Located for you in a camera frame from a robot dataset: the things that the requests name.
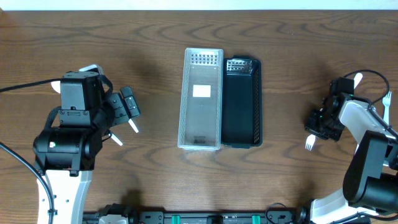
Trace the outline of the white plastic fork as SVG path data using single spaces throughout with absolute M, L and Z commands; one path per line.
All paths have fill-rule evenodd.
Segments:
M 382 103 L 384 105 L 383 120 L 387 125 L 389 125 L 389 107 L 391 105 L 391 96 L 392 92 L 389 91 L 382 99 Z
M 314 146 L 314 144 L 315 144 L 315 141 L 316 141 L 316 136 L 313 135 L 313 134 L 310 134 L 310 135 L 306 138 L 306 141 L 305 141 L 305 149 L 308 150 L 308 151 L 311 151 L 312 148 L 313 148 L 313 146 Z
M 363 78 L 363 74 L 362 73 L 357 73 L 354 76 L 354 78 L 353 78 L 353 80 L 354 80 L 354 88 L 356 88 L 360 84 L 362 78 Z

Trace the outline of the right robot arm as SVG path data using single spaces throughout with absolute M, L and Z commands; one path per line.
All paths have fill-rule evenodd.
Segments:
M 397 132 L 371 108 L 366 98 L 355 96 L 354 81 L 331 81 L 321 110 L 312 110 L 305 130 L 338 141 L 348 129 L 358 148 L 346 171 L 341 189 L 315 199 L 298 218 L 305 223 L 346 223 L 362 217 L 392 220 L 397 216 L 397 176 L 382 171 L 397 169 Z

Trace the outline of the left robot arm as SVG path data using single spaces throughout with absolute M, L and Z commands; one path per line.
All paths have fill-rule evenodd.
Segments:
M 60 80 L 61 106 L 35 138 L 35 166 L 50 190 L 49 208 L 39 203 L 38 222 L 81 223 L 95 157 L 107 139 L 121 140 L 113 126 L 132 124 L 139 108 L 131 87 L 113 92 L 112 83 L 93 70 L 68 72 Z

